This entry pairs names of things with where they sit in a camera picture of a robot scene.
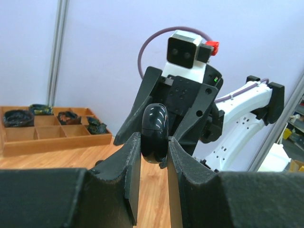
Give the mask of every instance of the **yellow object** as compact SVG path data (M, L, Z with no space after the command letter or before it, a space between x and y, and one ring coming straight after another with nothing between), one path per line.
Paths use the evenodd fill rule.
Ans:
M304 172L304 162L297 161L297 160L291 160L289 171L290 172Z
M285 140L288 139L288 137L291 135L291 133L292 132L288 128L286 128L283 133L283 139L285 139Z

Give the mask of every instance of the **metal pole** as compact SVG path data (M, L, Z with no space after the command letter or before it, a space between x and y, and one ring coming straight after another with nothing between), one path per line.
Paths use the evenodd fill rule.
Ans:
M47 105L50 106L54 106L55 104L57 80L67 17L68 2L69 0L58 0L46 102Z
M278 121L274 124L268 136L265 138L263 144L260 146L255 159L251 162L248 168L248 171L257 171L259 169L265 157L267 156L269 150L271 149L272 145L282 133L289 117L294 112L295 107L298 105L299 100L301 99L303 94L304 94L304 72L302 73L302 76L299 80L299 83L295 87L294 92L292 93L288 102L286 103L282 115L280 116Z

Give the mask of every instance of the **tray compartment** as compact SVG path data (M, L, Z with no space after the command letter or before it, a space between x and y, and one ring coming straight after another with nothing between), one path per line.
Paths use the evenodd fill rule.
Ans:
M89 122L88 122L86 116L82 116L81 117L81 124L82 125L86 125L86 126L89 125Z
M10 127L5 129L7 142L37 140L35 127Z
M60 126L45 126L36 128L39 139L65 138L66 134Z
M78 116L94 115L89 108L72 108L72 112L76 113Z
M57 126L60 125L57 117L53 115L35 115L34 125L36 127L40 126Z
M83 125L63 125L63 131L67 137L88 136L90 132Z

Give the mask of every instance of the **wooden floor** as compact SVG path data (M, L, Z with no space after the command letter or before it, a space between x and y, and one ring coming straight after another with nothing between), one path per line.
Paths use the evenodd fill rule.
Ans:
M104 160L120 147L90 147L69 151L49 152L0 158L0 168L92 168L97 160ZM139 194L138 228L170 228L169 194L167 169L142 160Z

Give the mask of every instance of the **shelf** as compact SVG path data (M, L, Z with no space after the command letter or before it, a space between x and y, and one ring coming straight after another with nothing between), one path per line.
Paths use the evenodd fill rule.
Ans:
M301 132L304 133L304 128L301 128L301 127L299 126L299 124L297 124L297 121L298 121L298 120L296 120L294 123L291 122L291 121L288 121L288 123L291 124L292 126L296 127L298 130L300 130Z
M298 105L294 111L301 115L304 115L304 106Z
M300 146L296 141L294 141L292 138L289 138L293 143L294 145L296 145L297 147L299 147L301 150L304 151L304 148L302 146Z

